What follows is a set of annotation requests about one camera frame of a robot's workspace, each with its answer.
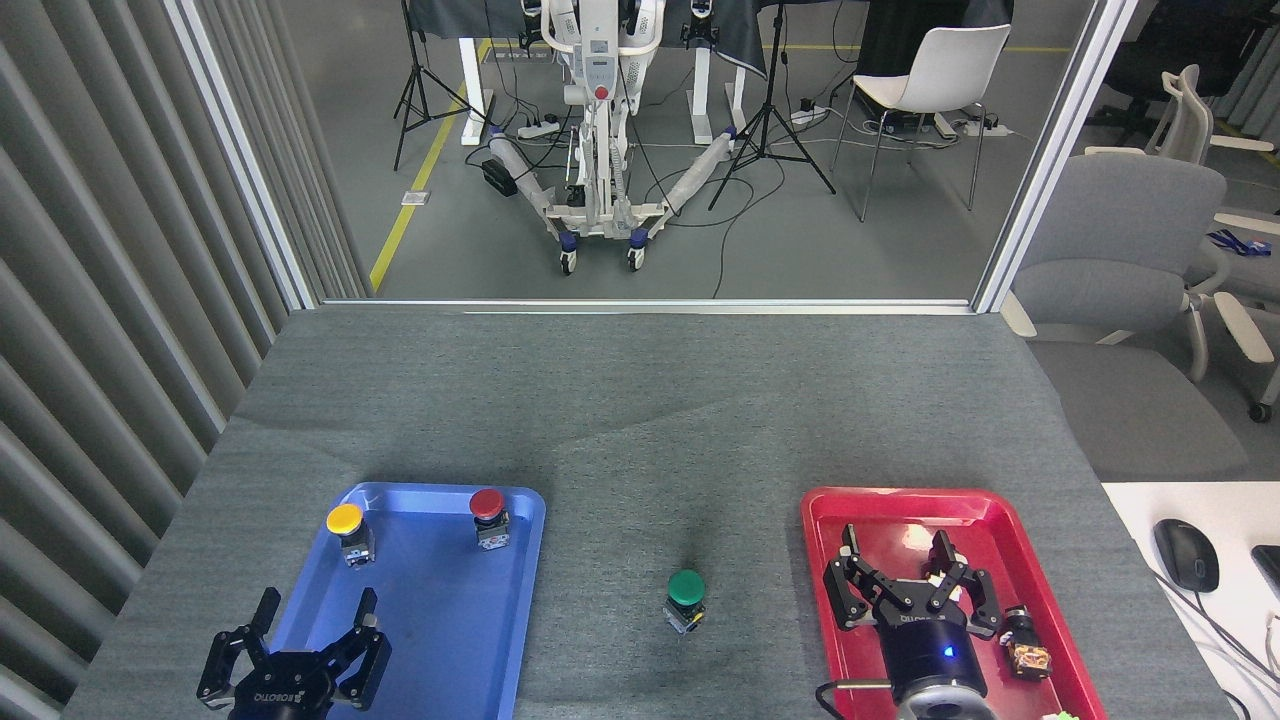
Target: robotic claw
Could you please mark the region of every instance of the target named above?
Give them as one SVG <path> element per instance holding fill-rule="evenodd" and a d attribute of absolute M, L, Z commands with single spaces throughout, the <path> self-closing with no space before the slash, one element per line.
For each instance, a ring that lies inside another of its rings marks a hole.
<path fill-rule="evenodd" d="M 369 710 L 392 655 L 387 635 L 375 626 L 376 605 L 374 588 L 365 588 L 352 628 L 335 642 L 319 652 L 268 655 L 262 638 L 280 606 L 280 593 L 266 588 L 247 625 L 214 635 L 196 697 L 210 710 L 232 705 L 228 720 L 324 720 L 335 700 Z M 233 685 L 232 670 L 242 651 L 248 652 L 253 669 Z M 338 683 L 360 656 L 365 659 L 356 673 Z"/>
<path fill-rule="evenodd" d="M 989 573 L 970 568 L 946 530 L 933 536 L 922 580 L 891 580 L 873 568 L 852 525 L 844 541 L 823 574 L 827 597 L 841 630 L 876 625 L 897 720 L 996 720 L 969 639 L 991 639 L 1001 625 Z M 973 603 L 968 616 L 956 602 L 961 588 Z"/>

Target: tripod stand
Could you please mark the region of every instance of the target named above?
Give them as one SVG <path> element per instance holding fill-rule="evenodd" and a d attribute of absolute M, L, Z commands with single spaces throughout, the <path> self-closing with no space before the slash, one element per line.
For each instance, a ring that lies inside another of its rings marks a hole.
<path fill-rule="evenodd" d="M 787 4 L 786 0 L 778 0 L 778 13 L 773 17 L 773 56 L 769 59 L 769 83 L 767 90 L 764 91 L 764 104 L 760 105 L 760 109 L 756 110 L 754 115 L 751 115 L 751 119 L 748 120 L 746 127 L 742 128 L 741 133 L 739 133 L 739 137 L 742 140 L 742 145 L 737 149 L 737 152 L 733 154 L 733 163 L 728 167 L 728 172 L 724 173 L 724 177 L 721 179 L 721 186 L 716 188 L 716 196 L 712 197 L 710 205 L 707 206 L 708 210 L 716 208 L 716 201 L 719 200 L 721 193 L 724 192 L 724 186 L 728 184 L 728 178 L 732 177 L 733 173 L 763 158 L 768 158 L 771 160 L 790 160 L 794 163 L 808 163 L 809 167 L 813 168 L 813 172 L 818 173 L 818 177 L 822 178 L 822 182 L 823 184 L 827 186 L 827 190 L 829 190 L 832 195 L 836 193 L 836 188 L 832 187 L 831 181 L 827 179 L 827 176 L 822 174 L 822 169 L 818 168 L 818 163 L 815 163 L 813 156 L 809 155 L 809 151 L 804 149 L 804 145 L 800 142 L 800 137 L 796 136 L 796 131 L 791 129 L 791 126 L 787 124 L 786 118 L 782 117 L 782 113 L 778 113 L 778 108 L 773 104 L 773 78 L 777 77 L 777 70 L 778 70 L 778 49 L 780 45 L 782 44 L 782 10 L 786 9 L 786 4 Z M 787 135 L 791 136 L 791 140 L 796 143 L 796 147 L 800 150 L 803 158 L 796 158 L 795 155 L 778 155 L 777 152 L 769 151 L 771 117 L 777 118 L 778 124 L 782 126 L 782 129 L 785 129 Z M 751 140 L 751 135 L 756 129 L 760 131 L 759 142 Z M 746 156 L 744 159 L 748 147 L 753 147 L 754 150 L 750 154 L 750 156 Z"/>
<path fill-rule="evenodd" d="M 392 119 L 394 119 L 396 115 L 399 114 L 401 108 L 404 108 L 404 119 L 401 122 L 401 140 L 399 143 L 396 145 L 396 164 L 392 165 L 392 170 L 399 170 L 399 156 L 401 151 L 404 149 L 404 136 L 411 131 L 415 131 L 431 120 L 457 115 L 458 113 L 474 111 L 479 115 L 485 114 L 483 110 L 472 108 L 471 104 L 467 102 L 466 97 L 460 96 L 452 87 L 444 85 L 444 81 L 436 77 L 435 73 L 429 70 L 426 65 L 417 59 L 417 42 L 413 41 L 413 18 L 410 15 L 408 0 L 401 0 L 401 10 L 404 13 L 404 32 L 408 33 L 408 51 L 413 58 L 413 69 L 410 70 L 408 79 L 404 81 L 404 90 L 401 91 L 399 102 L 396 104 L 396 111 L 392 113 Z M 422 40 L 425 47 L 426 35 L 422 31 L 416 32 Z M 422 76 L 426 76 L 431 79 L 431 82 L 443 87 L 444 91 L 449 94 L 449 97 L 453 97 L 453 100 L 456 100 L 461 106 L 456 110 L 448 110 L 438 115 L 433 115 L 426 108 L 426 86 L 422 83 Z M 421 108 L 413 104 L 413 95 L 417 95 L 417 101 Z M 410 113 L 417 115 L 419 119 L 410 123 Z"/>

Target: green button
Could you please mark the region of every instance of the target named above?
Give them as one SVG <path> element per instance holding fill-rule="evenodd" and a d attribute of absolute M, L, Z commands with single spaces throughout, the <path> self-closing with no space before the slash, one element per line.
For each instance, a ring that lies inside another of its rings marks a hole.
<path fill-rule="evenodd" d="M 667 594 L 680 605 L 698 605 L 707 594 L 707 583 L 694 570 L 681 570 L 667 580 Z"/>

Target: white tube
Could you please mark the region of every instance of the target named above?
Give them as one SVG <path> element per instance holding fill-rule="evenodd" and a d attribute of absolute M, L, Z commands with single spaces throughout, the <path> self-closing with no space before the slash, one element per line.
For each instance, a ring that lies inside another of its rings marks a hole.
<path fill-rule="evenodd" d="M 712 177 L 716 165 L 728 156 L 728 143 L 732 141 L 733 136 L 728 131 L 722 132 L 707 146 L 707 150 L 703 150 L 703 154 L 685 170 L 685 174 L 680 176 L 676 187 L 667 193 L 668 214 L 678 213 L 685 202 L 707 184 L 707 178 Z"/>
<path fill-rule="evenodd" d="M 529 204 L 532 205 L 539 214 L 550 206 L 550 201 L 547 199 L 547 191 L 538 184 L 538 178 L 529 170 L 529 164 L 525 163 L 525 158 L 521 156 L 520 150 L 517 150 L 516 146 L 507 140 L 506 135 L 495 132 L 493 138 L 489 140 L 489 151 L 507 167 L 507 172 L 516 179 L 516 187 L 520 188 L 521 195 L 525 196 L 525 200 L 529 200 Z"/>

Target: power strip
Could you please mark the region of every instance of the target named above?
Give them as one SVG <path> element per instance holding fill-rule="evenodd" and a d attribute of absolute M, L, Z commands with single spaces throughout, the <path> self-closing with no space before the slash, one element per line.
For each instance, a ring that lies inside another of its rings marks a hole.
<path fill-rule="evenodd" d="M 820 120 L 827 117 L 827 110 L 829 108 L 814 106 L 813 110 L 796 110 L 791 113 L 791 124 L 794 126 L 806 126 L 814 120 Z"/>
<path fill-rule="evenodd" d="M 933 113 L 933 127 L 938 128 L 938 137 L 943 140 L 955 140 L 956 131 L 951 127 L 951 123 L 942 117 L 942 113 Z"/>
<path fill-rule="evenodd" d="M 987 132 L 983 135 L 986 135 L 987 137 L 1005 137 L 1007 135 L 1011 135 L 1012 132 L 1014 131 L 1009 129 L 1009 126 L 996 126 L 993 128 L 987 128 Z M 978 137 L 978 120 L 969 120 L 968 123 L 965 123 L 964 133 L 968 135 L 969 137 Z"/>
<path fill-rule="evenodd" d="M 541 123 L 538 123 L 536 126 L 517 128 L 516 136 L 520 137 L 521 140 L 530 140 L 534 137 L 550 135 L 558 131 L 559 131 L 559 123 L 548 123 L 544 120 Z"/>

